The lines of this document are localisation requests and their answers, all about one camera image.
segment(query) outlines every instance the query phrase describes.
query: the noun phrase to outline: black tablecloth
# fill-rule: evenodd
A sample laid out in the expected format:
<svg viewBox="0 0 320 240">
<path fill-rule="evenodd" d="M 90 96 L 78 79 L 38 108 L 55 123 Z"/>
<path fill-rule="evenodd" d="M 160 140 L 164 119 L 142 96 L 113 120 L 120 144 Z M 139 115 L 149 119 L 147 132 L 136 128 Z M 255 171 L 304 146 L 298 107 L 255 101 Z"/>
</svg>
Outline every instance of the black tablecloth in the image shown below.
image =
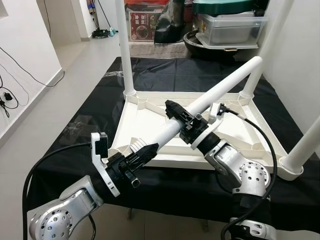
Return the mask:
<svg viewBox="0 0 320 240">
<path fill-rule="evenodd" d="M 136 90 L 175 92 L 205 92 L 242 64 L 236 62 L 224 65 L 182 58 L 132 58 L 131 63 Z M 48 152 L 89 142 L 91 132 L 106 132 L 111 146 L 124 107 L 124 83 L 121 73 L 117 71 L 121 71 L 120 58 L 114 61 Z M 245 82 L 246 80 L 242 81 L 230 92 L 239 92 Z M 266 80 L 259 81 L 254 95 L 255 104 L 282 146 L 289 152 L 302 137 L 301 131 Z M 304 165 L 302 176 L 294 181 L 278 178 L 271 194 L 274 227 L 288 231 L 319 232 L 319 163 L 314 154 Z M 96 173 L 88 147 L 54 155 L 41 164 L 33 175 L 28 208 L 34 209 L 58 198 L 69 185 L 85 175 Z M 222 222 L 228 222 L 231 217 L 232 197 L 217 185 L 214 171 L 144 167 L 136 175 L 141 181 L 140 187 L 122 192 L 117 198 L 107 192 L 105 202 Z"/>
</svg>

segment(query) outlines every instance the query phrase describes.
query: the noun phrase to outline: plastic container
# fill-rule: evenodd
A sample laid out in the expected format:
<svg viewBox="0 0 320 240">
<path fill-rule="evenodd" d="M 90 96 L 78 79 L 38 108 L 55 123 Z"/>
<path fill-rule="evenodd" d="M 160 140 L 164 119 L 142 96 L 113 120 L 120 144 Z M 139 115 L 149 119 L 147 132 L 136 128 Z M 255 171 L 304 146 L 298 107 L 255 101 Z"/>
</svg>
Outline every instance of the plastic container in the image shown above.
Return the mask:
<svg viewBox="0 0 320 240">
<path fill-rule="evenodd" d="M 254 17 L 253 12 L 219 15 L 199 14 L 199 40 L 207 46 L 257 46 L 266 17 Z"/>
</svg>

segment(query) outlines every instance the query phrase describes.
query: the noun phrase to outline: white pole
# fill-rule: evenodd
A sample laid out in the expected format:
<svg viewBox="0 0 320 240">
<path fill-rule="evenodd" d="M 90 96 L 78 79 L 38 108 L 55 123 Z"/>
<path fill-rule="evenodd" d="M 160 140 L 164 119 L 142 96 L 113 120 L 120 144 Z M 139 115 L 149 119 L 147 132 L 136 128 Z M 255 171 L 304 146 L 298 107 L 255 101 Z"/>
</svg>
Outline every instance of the white pole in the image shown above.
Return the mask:
<svg viewBox="0 0 320 240">
<path fill-rule="evenodd" d="M 271 0 L 271 3 L 273 4 L 278 4 L 276 2 L 276 0 Z M 258 53 L 258 56 L 263 59 L 264 64 L 262 64 L 260 67 L 254 70 L 252 74 L 250 74 L 249 79 L 247 80 L 243 90 L 240 92 L 240 95 L 244 98 L 254 97 L 254 90 L 257 87 L 259 79 L 263 73 L 264 66 L 269 61 L 272 48 L 274 47 L 277 37 L 279 36 L 280 31 L 282 30 L 286 22 L 287 16 L 289 15 L 289 12 L 292 8 L 292 5 L 294 4 L 294 0 L 283 0 L 282 2 L 283 3 L 280 6 L 280 9 L 278 10 L 277 16 L 272 21 L 272 25 L 270 26 L 270 29 L 267 32 L 267 35 L 265 36 L 263 44 L 260 47 Z"/>
<path fill-rule="evenodd" d="M 132 96 L 136 94 L 134 88 L 134 80 L 132 77 L 132 68 L 130 60 L 129 40 L 127 32 L 127 21 L 124 0 L 115 0 L 115 11 L 119 27 L 119 42 L 121 51 L 121 61 L 124 79 L 125 96 Z"/>
<path fill-rule="evenodd" d="M 295 174 L 302 173 L 302 166 L 320 145 L 320 116 L 315 120 L 309 130 L 295 145 L 287 157 L 280 162 L 287 170 Z"/>
<path fill-rule="evenodd" d="M 207 108 L 215 101 L 219 100 L 224 94 L 230 91 L 235 85 L 241 82 L 246 76 L 248 76 L 254 69 L 262 64 L 262 58 L 255 56 L 239 67 L 236 71 L 227 76 L 224 80 L 219 82 L 209 91 L 204 93 L 193 103 L 191 103 L 186 109 L 192 114 L 203 113 Z M 131 149 L 137 151 L 144 145 L 159 144 L 159 149 L 167 144 L 171 139 L 179 133 L 183 128 L 183 124 L 178 120 L 170 119 L 165 125 L 161 127 L 161 132 L 158 135 L 147 135 L 135 142 Z"/>
</svg>

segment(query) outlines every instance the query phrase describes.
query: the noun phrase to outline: white plastic stand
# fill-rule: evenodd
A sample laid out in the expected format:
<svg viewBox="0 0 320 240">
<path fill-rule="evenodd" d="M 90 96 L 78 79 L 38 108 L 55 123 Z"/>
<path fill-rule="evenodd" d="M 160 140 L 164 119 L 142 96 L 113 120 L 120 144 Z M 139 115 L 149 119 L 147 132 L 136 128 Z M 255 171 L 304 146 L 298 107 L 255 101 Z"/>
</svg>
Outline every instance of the white plastic stand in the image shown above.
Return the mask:
<svg viewBox="0 0 320 240">
<path fill-rule="evenodd" d="M 167 118 L 165 101 L 173 100 L 193 115 L 201 113 L 207 120 L 210 115 L 209 106 L 216 102 L 225 103 L 229 108 L 256 123 L 265 132 L 275 150 L 281 178 L 293 180 L 298 177 L 303 172 L 302 165 L 319 145 L 319 140 L 316 139 L 319 132 L 316 129 L 320 128 L 320 118 L 288 156 L 252 100 L 254 89 L 261 77 L 263 63 L 265 64 L 265 59 L 269 58 L 269 52 L 293 2 L 293 0 L 284 1 L 265 38 L 259 56 L 252 58 L 208 92 L 201 93 L 135 91 L 124 1 L 116 0 L 126 101 L 109 156 L 116 152 L 127 155 L 145 145 L 158 143 L 158 155 L 148 163 L 148 166 L 213 169 L 200 151 L 192 150 L 177 136 L 183 126 L 178 121 Z M 252 74 L 243 91 L 228 93 L 250 73 Z M 223 122 L 214 132 L 236 147 L 245 157 L 260 162 L 272 173 L 273 161 L 268 145 L 251 126 L 232 114 L 225 114 Z"/>
</svg>

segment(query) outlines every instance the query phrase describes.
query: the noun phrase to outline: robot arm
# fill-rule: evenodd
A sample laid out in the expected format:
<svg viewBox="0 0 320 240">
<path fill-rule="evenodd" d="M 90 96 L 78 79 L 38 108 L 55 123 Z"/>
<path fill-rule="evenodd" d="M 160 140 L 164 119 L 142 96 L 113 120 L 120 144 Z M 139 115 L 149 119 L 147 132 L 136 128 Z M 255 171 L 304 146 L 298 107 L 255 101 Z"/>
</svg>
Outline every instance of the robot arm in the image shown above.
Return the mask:
<svg viewBox="0 0 320 240">
<path fill-rule="evenodd" d="M 218 115 L 223 111 L 221 105 Z M 191 115 L 179 104 L 167 100 L 166 114 L 183 124 L 180 138 L 192 149 L 198 148 L 204 158 L 221 174 L 228 176 L 235 185 L 232 191 L 234 216 L 231 221 L 248 212 L 270 184 L 268 170 L 259 162 L 245 158 L 226 140 L 213 133 L 221 116 L 208 125 L 201 114 Z M 157 155 L 159 145 L 135 145 L 127 156 L 116 153 L 108 157 L 108 139 L 105 133 L 92 133 L 92 163 L 99 173 L 92 183 L 85 176 L 69 188 L 59 199 L 42 206 L 33 217 L 29 231 L 34 240 L 67 240 L 75 226 L 103 204 L 100 196 L 108 191 L 117 197 L 122 186 L 140 185 L 134 172 Z M 230 228 L 231 238 L 237 240 L 276 240 L 276 230 L 271 226 L 270 199 L 264 200 L 254 214 Z"/>
</svg>

